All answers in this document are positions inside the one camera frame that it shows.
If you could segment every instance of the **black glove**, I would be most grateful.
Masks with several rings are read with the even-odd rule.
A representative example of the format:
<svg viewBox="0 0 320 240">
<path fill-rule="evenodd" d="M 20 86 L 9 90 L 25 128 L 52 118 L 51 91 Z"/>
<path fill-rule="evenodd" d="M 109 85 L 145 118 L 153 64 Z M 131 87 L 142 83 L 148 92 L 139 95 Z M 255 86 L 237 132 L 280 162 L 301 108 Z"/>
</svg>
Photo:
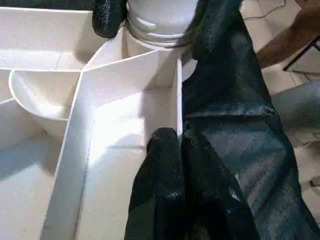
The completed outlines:
<svg viewBox="0 0 320 240">
<path fill-rule="evenodd" d="M 120 24 L 127 18 L 127 0 L 95 0 L 92 26 L 102 38 L 114 38 Z"/>
<path fill-rule="evenodd" d="M 177 134 L 157 129 L 132 187 L 125 240 L 184 240 L 185 183 Z"/>
</svg>

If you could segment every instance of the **black cable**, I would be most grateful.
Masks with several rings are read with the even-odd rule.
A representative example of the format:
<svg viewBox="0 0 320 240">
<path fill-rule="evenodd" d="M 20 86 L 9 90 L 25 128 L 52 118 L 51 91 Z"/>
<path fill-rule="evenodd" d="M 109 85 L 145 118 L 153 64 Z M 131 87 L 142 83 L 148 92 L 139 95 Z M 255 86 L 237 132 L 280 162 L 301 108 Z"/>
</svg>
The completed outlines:
<svg viewBox="0 0 320 240">
<path fill-rule="evenodd" d="M 263 19 L 266 16 L 268 16 L 270 13 L 272 13 L 275 10 L 279 10 L 282 9 L 283 7 L 285 7 L 287 5 L 287 0 L 284 0 L 284 3 L 281 6 L 277 6 L 273 9 L 271 9 L 267 14 L 263 15 L 263 16 L 250 16 L 250 17 L 246 17 L 243 20 L 250 20 L 250 19 Z"/>
</svg>

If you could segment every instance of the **white bottle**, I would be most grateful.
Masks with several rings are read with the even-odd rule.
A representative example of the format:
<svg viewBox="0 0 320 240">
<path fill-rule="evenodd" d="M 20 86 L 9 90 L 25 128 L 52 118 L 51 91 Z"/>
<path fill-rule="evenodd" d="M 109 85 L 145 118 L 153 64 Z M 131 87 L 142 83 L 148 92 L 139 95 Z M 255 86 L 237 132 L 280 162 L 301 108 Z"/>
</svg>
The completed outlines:
<svg viewBox="0 0 320 240">
<path fill-rule="evenodd" d="M 198 0 L 128 0 L 131 32 L 159 47 L 177 47 L 191 41 Z"/>
</svg>

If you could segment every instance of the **tiled floor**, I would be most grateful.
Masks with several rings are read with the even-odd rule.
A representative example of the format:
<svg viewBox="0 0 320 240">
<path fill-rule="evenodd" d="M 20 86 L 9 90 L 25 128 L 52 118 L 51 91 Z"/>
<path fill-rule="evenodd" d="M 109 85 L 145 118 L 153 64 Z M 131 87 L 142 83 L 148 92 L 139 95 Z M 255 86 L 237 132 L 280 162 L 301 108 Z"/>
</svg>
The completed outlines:
<svg viewBox="0 0 320 240">
<path fill-rule="evenodd" d="M 284 0 L 244 0 L 241 13 L 244 19 L 263 16 L 283 3 Z M 285 7 L 272 12 L 265 18 L 245 20 L 254 50 L 257 52 L 274 36 L 287 28 L 299 10 L 300 7 L 295 0 L 287 0 Z M 288 60 L 262 70 L 264 81 L 271 95 L 308 82 L 303 74 L 282 71 L 287 63 Z M 307 72 L 306 69 L 313 67 L 319 72 L 319 66 L 320 53 L 312 50 L 292 68 Z M 312 177 L 320 175 L 320 142 L 305 147 L 295 147 L 294 152 L 298 164 L 303 199 L 320 224 L 320 187 L 311 188 L 309 184 Z"/>
</svg>

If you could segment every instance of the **white compartment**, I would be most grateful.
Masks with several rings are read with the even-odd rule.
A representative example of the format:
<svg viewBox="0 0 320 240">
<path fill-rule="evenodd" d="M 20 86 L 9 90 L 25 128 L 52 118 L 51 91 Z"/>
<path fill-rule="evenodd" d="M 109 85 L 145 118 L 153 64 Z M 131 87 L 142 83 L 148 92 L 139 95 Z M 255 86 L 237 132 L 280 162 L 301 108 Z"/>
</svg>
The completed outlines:
<svg viewBox="0 0 320 240">
<path fill-rule="evenodd" d="M 12 71 L 9 88 L 17 103 L 62 141 L 79 72 Z"/>
<path fill-rule="evenodd" d="M 164 56 L 155 50 L 83 73 L 41 239 L 123 239 L 150 135 L 182 132 L 181 61 L 168 66 Z"/>
<path fill-rule="evenodd" d="M 142 45 L 141 41 L 130 33 L 127 25 L 124 25 L 119 29 L 115 38 L 108 39 L 100 47 L 85 66 L 85 70 L 101 67 L 105 64 L 151 52 L 152 50 L 150 45 Z"/>
<path fill-rule="evenodd" d="M 106 41 L 91 11 L 0 7 L 0 68 L 81 70 Z"/>
<path fill-rule="evenodd" d="M 8 85 L 9 74 L 10 70 L 0 69 L 0 103 L 12 98 Z"/>
<path fill-rule="evenodd" d="M 35 240 L 46 216 L 61 144 L 14 99 L 0 104 L 0 238 Z"/>
</svg>

